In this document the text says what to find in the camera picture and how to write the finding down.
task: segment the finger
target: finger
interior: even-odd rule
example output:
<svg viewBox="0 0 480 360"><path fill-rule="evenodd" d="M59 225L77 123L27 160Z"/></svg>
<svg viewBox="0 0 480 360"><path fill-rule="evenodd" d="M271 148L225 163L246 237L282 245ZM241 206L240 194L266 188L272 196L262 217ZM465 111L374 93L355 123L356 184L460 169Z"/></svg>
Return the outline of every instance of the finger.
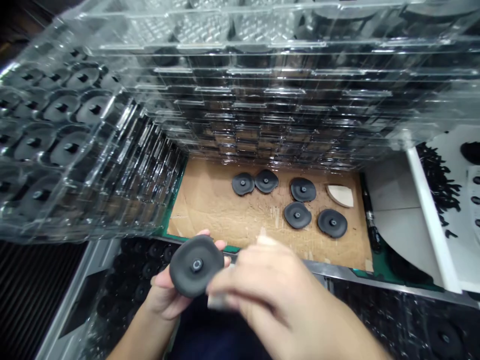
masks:
<svg viewBox="0 0 480 360"><path fill-rule="evenodd" d="M218 250L223 251L227 247L227 243L223 240L215 241L215 246Z"/></svg>
<svg viewBox="0 0 480 360"><path fill-rule="evenodd" d="M278 273L285 273L290 269L286 264L290 264L292 255L287 252L270 251L241 251L236 258L237 266L247 267L265 267Z"/></svg>
<svg viewBox="0 0 480 360"><path fill-rule="evenodd" d="M168 265L165 270L163 270L157 276L154 276L154 279L155 280L152 280L154 286L165 289L174 288L174 283L172 282L172 278L170 277L170 265Z"/></svg>
<svg viewBox="0 0 480 360"><path fill-rule="evenodd" d="M223 267L224 268L228 268L231 263L232 263L232 258L230 256L224 256L223 257Z"/></svg>
<svg viewBox="0 0 480 360"><path fill-rule="evenodd" d="M281 245L280 242L278 242L277 240L275 239L272 239L271 237L268 237L266 235L259 235L257 238L256 238L256 243L258 245Z"/></svg>
<svg viewBox="0 0 480 360"><path fill-rule="evenodd" d="M206 288L207 294L237 293L274 307L284 302L279 274L263 266L235 266L218 272Z"/></svg>
<svg viewBox="0 0 480 360"><path fill-rule="evenodd" d="M278 321L269 307L254 299L229 294L225 301L232 310L238 310L256 333L273 359L280 359L288 346L289 330Z"/></svg>
<svg viewBox="0 0 480 360"><path fill-rule="evenodd" d="M203 229L202 231L199 231L197 235L207 235L210 236L210 230L208 229Z"/></svg>

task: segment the black rubber disc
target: black rubber disc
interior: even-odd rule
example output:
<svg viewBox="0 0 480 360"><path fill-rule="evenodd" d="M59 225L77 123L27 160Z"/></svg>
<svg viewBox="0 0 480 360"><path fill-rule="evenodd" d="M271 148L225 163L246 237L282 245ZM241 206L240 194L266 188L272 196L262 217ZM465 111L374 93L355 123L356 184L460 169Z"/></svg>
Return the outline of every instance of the black rubber disc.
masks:
<svg viewBox="0 0 480 360"><path fill-rule="evenodd" d="M283 211L285 220L294 229L302 229L312 221L312 214L302 202L288 204Z"/></svg>
<svg viewBox="0 0 480 360"><path fill-rule="evenodd" d="M291 181L290 191L293 198L299 202L312 201L317 197L314 183L303 177L297 177Z"/></svg>
<svg viewBox="0 0 480 360"><path fill-rule="evenodd" d="M139 238L136 241L136 244L133 248L133 250L138 253L138 254L145 254L147 250L149 249L149 241L145 238Z"/></svg>
<svg viewBox="0 0 480 360"><path fill-rule="evenodd" d="M334 239L341 238L347 232L347 219L338 211L325 209L318 216L318 227Z"/></svg>
<svg viewBox="0 0 480 360"><path fill-rule="evenodd" d="M106 277L105 289L114 295L122 284L122 278L118 274L110 274Z"/></svg>
<svg viewBox="0 0 480 360"><path fill-rule="evenodd" d="M159 241L154 241L153 244L148 249L148 255L154 259L160 259L164 253L164 245Z"/></svg>
<svg viewBox="0 0 480 360"><path fill-rule="evenodd" d="M85 131L75 131L64 138L55 146L50 155L50 162L57 166L67 166L73 161L79 161L88 151L82 147L89 139L90 135Z"/></svg>
<svg viewBox="0 0 480 360"><path fill-rule="evenodd" d="M255 186L264 194L271 193L279 185L279 178L270 170L262 170L255 177Z"/></svg>
<svg viewBox="0 0 480 360"><path fill-rule="evenodd" d="M464 346L459 332L445 319L432 318L427 323L432 352L439 359L464 359Z"/></svg>
<svg viewBox="0 0 480 360"><path fill-rule="evenodd" d="M159 273L160 266L161 264L158 262L149 261L143 266L143 269L141 270L141 275L145 279L150 280Z"/></svg>
<svg viewBox="0 0 480 360"><path fill-rule="evenodd" d="M118 296L125 299L131 299L139 281L134 277L127 277L118 288Z"/></svg>
<svg viewBox="0 0 480 360"><path fill-rule="evenodd" d="M172 256L174 255L175 249L172 245L167 245L163 249L163 261L167 264L170 264L172 261Z"/></svg>
<svg viewBox="0 0 480 360"><path fill-rule="evenodd" d="M101 333L101 344L105 349L113 349L122 338L124 332L121 328L108 329L106 332Z"/></svg>
<svg viewBox="0 0 480 360"><path fill-rule="evenodd" d="M138 303L143 303L147 298L147 295L150 291L150 281L140 281L140 283L136 286L135 289L135 301Z"/></svg>
<svg viewBox="0 0 480 360"><path fill-rule="evenodd" d="M127 315L132 308L132 303L128 301L116 301L111 311L108 313L108 321L115 326L122 326Z"/></svg>
<svg viewBox="0 0 480 360"><path fill-rule="evenodd" d="M251 193L255 188L255 181L248 172L242 172L235 176L231 181L231 187L235 194L243 196Z"/></svg>
<svg viewBox="0 0 480 360"><path fill-rule="evenodd" d="M205 294L209 281L224 267L224 256L212 238L197 235L173 254L170 276L177 291L187 298Z"/></svg>
<svg viewBox="0 0 480 360"><path fill-rule="evenodd" d="M134 237L124 237L121 240L120 248L123 253L131 253L134 250L136 240Z"/></svg>
<svg viewBox="0 0 480 360"><path fill-rule="evenodd" d="M126 273L129 269L130 257L124 253L118 254L113 259L113 268L117 273Z"/></svg>
<svg viewBox="0 0 480 360"><path fill-rule="evenodd" d="M115 304L115 298L113 296L107 295L100 299L98 305L96 306L96 312L101 318L106 318L109 312L112 310Z"/></svg>

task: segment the black rubber part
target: black rubber part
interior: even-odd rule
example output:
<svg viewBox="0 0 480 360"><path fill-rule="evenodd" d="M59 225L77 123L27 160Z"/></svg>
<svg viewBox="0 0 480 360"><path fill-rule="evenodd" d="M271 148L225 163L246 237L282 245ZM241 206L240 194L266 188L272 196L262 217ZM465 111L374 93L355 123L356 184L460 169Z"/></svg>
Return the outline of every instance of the black rubber part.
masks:
<svg viewBox="0 0 480 360"><path fill-rule="evenodd" d="M18 143L13 157L15 160L34 159L39 153L47 151L55 141L56 131L50 126L28 130Z"/></svg>
<svg viewBox="0 0 480 360"><path fill-rule="evenodd" d="M164 245L159 241L154 241L153 244L148 249L148 255L154 259L161 259L162 254L164 253Z"/></svg>
<svg viewBox="0 0 480 360"><path fill-rule="evenodd" d="M290 183L291 195L296 201L313 201L317 197L317 189L310 180L303 177L296 177Z"/></svg>
<svg viewBox="0 0 480 360"><path fill-rule="evenodd" d="M347 232L348 222L345 216L333 209L325 209L318 215L318 227L334 239L341 238Z"/></svg>
<svg viewBox="0 0 480 360"><path fill-rule="evenodd" d="M59 181L59 175L47 175L35 182L20 201L20 213L29 220L36 219L42 208L52 202L50 199L55 199L54 189Z"/></svg>
<svg viewBox="0 0 480 360"><path fill-rule="evenodd" d="M123 329L120 329L120 328L108 329L108 331L102 332L101 334L101 345L106 350L112 350L119 343L123 334L124 334Z"/></svg>
<svg viewBox="0 0 480 360"><path fill-rule="evenodd" d="M142 275L142 270L144 269L146 261L145 256L133 255L128 265L128 272L135 275Z"/></svg>
<svg viewBox="0 0 480 360"><path fill-rule="evenodd" d="M112 311L112 308L115 304L115 298L110 295L106 295L100 299L96 306L96 313L99 317L106 319L109 312Z"/></svg>
<svg viewBox="0 0 480 360"><path fill-rule="evenodd" d="M136 239L134 237L124 237L121 240L120 248L122 253L132 253L134 251Z"/></svg>
<svg viewBox="0 0 480 360"><path fill-rule="evenodd" d="M160 269L158 269L158 273L160 274L163 270L167 268L168 264L166 262L163 263L162 266L160 266Z"/></svg>
<svg viewBox="0 0 480 360"><path fill-rule="evenodd" d="M463 157L474 165L480 165L480 142L464 142L460 146Z"/></svg>
<svg viewBox="0 0 480 360"><path fill-rule="evenodd" d="M430 318L427 333L431 351L440 359L464 359L464 344L459 332L446 319Z"/></svg>
<svg viewBox="0 0 480 360"><path fill-rule="evenodd" d="M134 300L138 303L143 303L150 291L150 281L143 280L136 286Z"/></svg>
<svg viewBox="0 0 480 360"><path fill-rule="evenodd" d="M141 275L150 281L152 277L157 275L159 273L161 264L155 261L149 261L147 262L144 266L143 269L141 270Z"/></svg>
<svg viewBox="0 0 480 360"><path fill-rule="evenodd" d="M251 193L255 189L255 181L248 172L242 172L231 180L231 187L235 194L243 196Z"/></svg>
<svg viewBox="0 0 480 360"><path fill-rule="evenodd" d="M149 241L147 239L139 238L136 241L136 244L133 248L133 251L135 251L137 254L143 254L144 255L148 251L149 246L150 246L150 244L149 244Z"/></svg>
<svg viewBox="0 0 480 360"><path fill-rule="evenodd" d="M302 202L295 201L283 210L286 222L294 229L303 229L312 221L312 214Z"/></svg>
<svg viewBox="0 0 480 360"><path fill-rule="evenodd" d="M53 148L50 155L50 162L57 166L67 166L74 161L84 158L88 150L80 153L82 147L87 142L89 134L85 131L75 131L64 138Z"/></svg>
<svg viewBox="0 0 480 360"><path fill-rule="evenodd" d="M107 315L108 321L114 326L122 326L126 322L127 315L131 308L131 302L122 300L116 301Z"/></svg>
<svg viewBox="0 0 480 360"><path fill-rule="evenodd" d="M130 257L127 254L121 253L113 259L113 268L117 273L126 273L130 267Z"/></svg>
<svg viewBox="0 0 480 360"><path fill-rule="evenodd" d="M271 193L279 185L279 178L270 170L262 170L255 177L255 186L264 194Z"/></svg>
<svg viewBox="0 0 480 360"><path fill-rule="evenodd" d="M208 283L224 267L224 256L207 235L197 235L173 254L170 277L176 290L187 298L205 294Z"/></svg>
<svg viewBox="0 0 480 360"><path fill-rule="evenodd" d="M105 290L107 290L109 294L115 295L122 282L123 280L118 274L110 274L105 280Z"/></svg>
<svg viewBox="0 0 480 360"><path fill-rule="evenodd" d="M163 249L163 254L162 254L162 257L163 257L163 261L167 264L170 264L170 262L172 261L172 257L175 253L175 249L172 245L167 245L165 246L165 248Z"/></svg>
<svg viewBox="0 0 480 360"><path fill-rule="evenodd" d="M139 281L134 277L127 277L118 288L118 296L126 300L131 300Z"/></svg>

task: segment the white triangular piece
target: white triangular piece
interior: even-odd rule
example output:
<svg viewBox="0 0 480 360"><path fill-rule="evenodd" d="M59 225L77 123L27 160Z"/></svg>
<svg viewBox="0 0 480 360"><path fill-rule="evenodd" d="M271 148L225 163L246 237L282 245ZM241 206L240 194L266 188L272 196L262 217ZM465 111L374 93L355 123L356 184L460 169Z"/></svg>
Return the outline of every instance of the white triangular piece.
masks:
<svg viewBox="0 0 480 360"><path fill-rule="evenodd" d="M354 194L352 189L342 185L327 185L326 191L334 202L346 208L354 207Z"/></svg>

